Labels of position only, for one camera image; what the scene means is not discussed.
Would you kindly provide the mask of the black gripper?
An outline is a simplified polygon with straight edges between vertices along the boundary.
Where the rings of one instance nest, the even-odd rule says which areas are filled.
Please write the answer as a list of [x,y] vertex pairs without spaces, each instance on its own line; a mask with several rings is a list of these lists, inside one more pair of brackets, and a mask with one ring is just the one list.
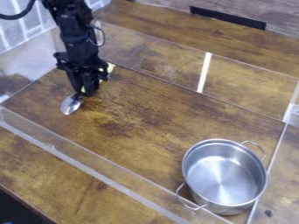
[[[98,67],[105,61],[98,57],[97,37],[93,31],[81,34],[60,34],[60,40],[64,44],[65,51],[56,52],[56,66],[60,70],[64,67]],[[80,73],[72,70],[66,71],[69,84],[76,92],[84,87],[82,93],[90,97],[98,90],[98,76],[94,73]]]

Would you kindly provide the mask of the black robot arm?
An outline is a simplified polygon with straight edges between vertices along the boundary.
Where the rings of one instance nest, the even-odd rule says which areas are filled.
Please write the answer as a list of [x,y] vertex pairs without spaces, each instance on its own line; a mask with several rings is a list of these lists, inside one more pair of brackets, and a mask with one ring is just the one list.
[[65,51],[56,52],[56,66],[66,73],[77,95],[90,97],[98,81],[108,79],[108,63],[98,57],[96,26],[90,23],[92,9],[84,0],[41,0],[60,28]]

